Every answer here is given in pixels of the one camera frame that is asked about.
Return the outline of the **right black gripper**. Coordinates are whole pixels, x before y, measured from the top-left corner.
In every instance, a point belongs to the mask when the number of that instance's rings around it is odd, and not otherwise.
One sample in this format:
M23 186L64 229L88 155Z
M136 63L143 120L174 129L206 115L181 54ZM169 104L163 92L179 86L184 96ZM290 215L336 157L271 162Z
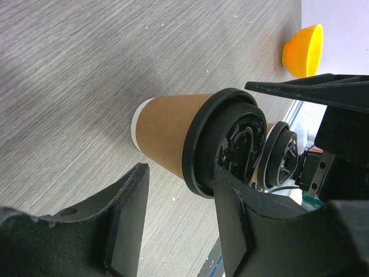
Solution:
M296 184L321 201L368 200L368 76L321 74L282 83L249 81L248 91L327 107Z

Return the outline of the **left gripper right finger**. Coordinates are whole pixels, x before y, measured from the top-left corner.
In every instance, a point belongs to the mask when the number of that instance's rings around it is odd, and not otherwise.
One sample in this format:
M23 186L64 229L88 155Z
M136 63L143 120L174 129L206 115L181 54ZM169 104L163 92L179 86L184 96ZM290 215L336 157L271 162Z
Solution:
M368 202L306 211L216 167L214 200L226 276L367 276Z

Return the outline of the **black coffee cup lid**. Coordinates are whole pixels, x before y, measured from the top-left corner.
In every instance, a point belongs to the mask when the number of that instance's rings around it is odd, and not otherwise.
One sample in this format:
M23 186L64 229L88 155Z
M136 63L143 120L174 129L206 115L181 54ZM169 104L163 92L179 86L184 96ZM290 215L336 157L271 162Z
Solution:
M298 165L298 136L288 123L267 124L267 136L253 181L262 190L281 187Z

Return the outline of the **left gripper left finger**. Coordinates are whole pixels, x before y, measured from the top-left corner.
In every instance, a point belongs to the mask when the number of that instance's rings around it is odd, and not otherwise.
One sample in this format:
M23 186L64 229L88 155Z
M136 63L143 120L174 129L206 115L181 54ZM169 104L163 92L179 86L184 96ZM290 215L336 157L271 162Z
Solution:
M136 276L149 190L139 163L55 215L1 208L2 276Z

